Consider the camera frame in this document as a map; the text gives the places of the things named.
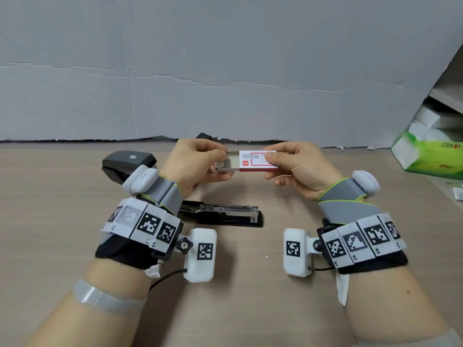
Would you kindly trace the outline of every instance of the black cable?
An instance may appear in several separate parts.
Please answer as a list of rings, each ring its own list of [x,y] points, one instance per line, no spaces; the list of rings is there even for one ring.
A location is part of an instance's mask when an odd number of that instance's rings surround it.
[[[151,291],[151,289],[152,289],[154,286],[156,286],[157,284],[159,284],[159,283],[162,282],[163,280],[165,280],[165,279],[171,277],[171,276],[174,275],[174,274],[185,273],[186,271],[187,271],[187,269],[179,269],[179,270],[176,270],[176,271],[174,271],[174,272],[171,272],[170,274],[167,274],[166,276],[164,276],[164,277],[160,278],[159,280],[157,280],[153,285],[151,285],[150,291]]]
[[[327,267],[327,268],[313,268],[313,267],[308,267],[309,270],[313,272],[325,272],[327,270],[333,270],[335,269],[334,267]]]

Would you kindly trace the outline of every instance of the black wrist band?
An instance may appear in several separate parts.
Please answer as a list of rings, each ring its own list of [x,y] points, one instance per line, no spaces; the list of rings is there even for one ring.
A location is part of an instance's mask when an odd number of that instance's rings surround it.
[[[339,268],[339,274],[355,274],[374,272],[390,268],[403,267],[408,264],[408,258],[403,251],[385,254],[364,262],[355,263],[349,267]]]
[[[114,234],[98,246],[96,258],[108,258],[137,269],[148,269],[157,264],[151,256],[152,249],[140,242]]]

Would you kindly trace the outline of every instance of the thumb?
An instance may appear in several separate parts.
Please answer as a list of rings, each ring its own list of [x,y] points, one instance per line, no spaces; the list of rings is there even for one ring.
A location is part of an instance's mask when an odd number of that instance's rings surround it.
[[[227,154],[224,151],[218,149],[207,151],[207,157],[209,158],[209,165],[213,165],[216,162],[223,162],[227,159]]]
[[[267,162],[275,164],[276,166],[281,166],[288,170],[296,168],[299,165],[297,162],[297,157],[294,154],[283,152],[267,152],[264,157]]]

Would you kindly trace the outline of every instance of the table surface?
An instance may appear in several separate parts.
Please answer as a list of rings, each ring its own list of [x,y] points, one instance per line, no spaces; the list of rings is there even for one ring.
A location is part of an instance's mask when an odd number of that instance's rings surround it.
[[[91,261],[99,232],[122,188],[101,171],[108,151],[0,149],[0,340],[25,339]],[[157,152],[161,165],[168,152]],[[382,191],[374,202],[390,212],[408,244],[410,267],[458,333],[463,334],[463,213],[425,176],[402,171],[389,153],[329,154],[345,175],[365,169]],[[257,205],[263,228],[215,227],[214,279],[191,284],[173,276],[156,287],[134,346],[350,346],[333,273],[289,277],[282,267],[287,227],[315,232],[322,214],[293,189],[275,188],[262,173],[200,186],[194,200]],[[185,232],[194,227],[186,224]],[[317,258],[315,264],[326,265]],[[183,266],[176,254],[166,273]]]

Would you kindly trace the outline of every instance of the white wall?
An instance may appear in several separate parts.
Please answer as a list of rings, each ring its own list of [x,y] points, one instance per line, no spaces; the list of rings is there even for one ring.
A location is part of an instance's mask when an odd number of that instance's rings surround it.
[[[463,0],[0,0],[0,140],[388,147]]]

